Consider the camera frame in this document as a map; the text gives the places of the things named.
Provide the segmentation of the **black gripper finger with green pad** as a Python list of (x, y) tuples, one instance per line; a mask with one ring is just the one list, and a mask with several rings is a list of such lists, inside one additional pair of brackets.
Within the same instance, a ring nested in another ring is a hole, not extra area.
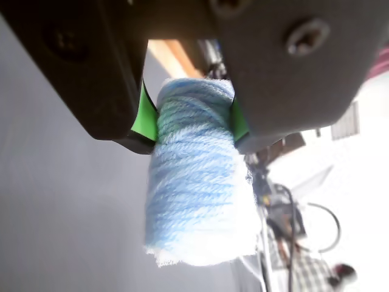
[(133, 130), (146, 41), (126, 37), (127, 1), (2, 1), (1, 14), (88, 134), (148, 155), (154, 142)]
[(388, 29), (387, 1), (211, 1), (246, 151), (336, 122)]

